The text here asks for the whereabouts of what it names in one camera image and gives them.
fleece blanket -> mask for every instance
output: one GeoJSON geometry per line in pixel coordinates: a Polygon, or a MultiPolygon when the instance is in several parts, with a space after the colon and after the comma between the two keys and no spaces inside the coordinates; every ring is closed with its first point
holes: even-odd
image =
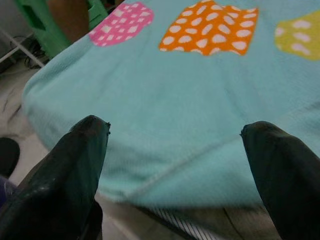
{"type": "Polygon", "coordinates": [[[51,149],[111,123],[99,191],[147,207],[261,203],[240,137],[268,121],[320,154],[318,0],[127,0],[27,84],[51,149]]]}

purple object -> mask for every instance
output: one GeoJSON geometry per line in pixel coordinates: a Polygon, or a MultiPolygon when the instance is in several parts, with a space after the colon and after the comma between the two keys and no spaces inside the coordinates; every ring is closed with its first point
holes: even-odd
{"type": "Polygon", "coordinates": [[[14,194],[16,188],[8,179],[0,176],[0,208],[14,194]]]}

pink patch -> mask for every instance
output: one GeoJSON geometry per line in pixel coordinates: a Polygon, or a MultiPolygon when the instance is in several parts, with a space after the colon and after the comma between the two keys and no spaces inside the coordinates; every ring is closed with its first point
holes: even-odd
{"type": "Polygon", "coordinates": [[[100,47],[120,44],[137,36],[153,19],[154,12],[143,3],[122,3],[89,36],[100,47]]]}

black object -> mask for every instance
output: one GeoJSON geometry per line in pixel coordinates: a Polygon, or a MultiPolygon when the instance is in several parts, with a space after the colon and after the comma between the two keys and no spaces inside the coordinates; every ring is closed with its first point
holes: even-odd
{"type": "Polygon", "coordinates": [[[102,210],[94,201],[110,124],[77,123],[38,163],[0,210],[1,240],[94,240],[102,210]]]}
{"type": "Polygon", "coordinates": [[[320,239],[320,159],[268,122],[241,133],[255,184],[284,240],[320,239]]]}
{"type": "Polygon", "coordinates": [[[19,144],[7,137],[0,137],[0,175],[9,178],[20,156],[19,144]]]}

white metal rod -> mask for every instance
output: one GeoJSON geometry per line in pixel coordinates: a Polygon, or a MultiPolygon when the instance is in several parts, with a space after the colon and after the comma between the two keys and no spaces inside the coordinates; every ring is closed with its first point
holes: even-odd
{"type": "Polygon", "coordinates": [[[31,52],[28,51],[23,45],[21,45],[18,41],[16,41],[12,36],[10,36],[4,29],[0,27],[0,31],[12,41],[22,52],[24,52],[29,58],[31,58],[36,64],[38,64],[41,68],[45,65],[39,61],[31,52]]]}
{"type": "Polygon", "coordinates": [[[14,49],[12,49],[10,52],[8,52],[6,55],[4,55],[3,57],[0,58],[0,63],[2,63],[4,60],[6,60],[7,58],[11,57],[12,54],[14,54],[16,51],[19,50],[19,47],[16,47],[14,49]]]}

